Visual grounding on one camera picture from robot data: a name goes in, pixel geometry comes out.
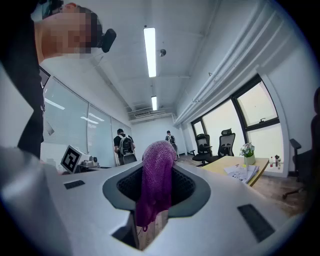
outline white flowers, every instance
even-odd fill
[[[240,148],[240,156],[245,156],[246,158],[251,157],[254,154],[255,146],[252,145],[252,142],[244,144]]]

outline purple cloth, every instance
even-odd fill
[[[171,206],[171,168],[176,152],[165,140],[152,143],[143,154],[141,197],[136,203],[136,225],[144,227]]]

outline wooden desk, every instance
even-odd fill
[[[259,179],[259,177],[262,175],[262,173],[265,171],[267,165],[269,163],[268,158],[255,158],[255,166],[259,166],[258,172],[249,180],[247,183],[249,186],[253,186],[256,181]],[[217,161],[214,161],[212,163],[209,163],[202,168],[217,174],[221,175],[227,175],[224,168],[235,166],[237,164],[243,165],[244,164],[244,158],[241,156],[224,156],[220,158]]]

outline potted plant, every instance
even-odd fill
[[[255,146],[251,142],[244,144],[240,149],[240,156],[244,156],[245,165],[253,165],[256,162]]]

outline headset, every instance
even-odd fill
[[[39,4],[42,5],[42,19],[45,19],[51,15],[57,14],[61,11],[64,1],[62,0],[40,0]],[[94,48],[101,48],[104,53],[109,52],[112,44],[117,37],[116,32],[109,28],[105,34],[102,33],[101,40]]]

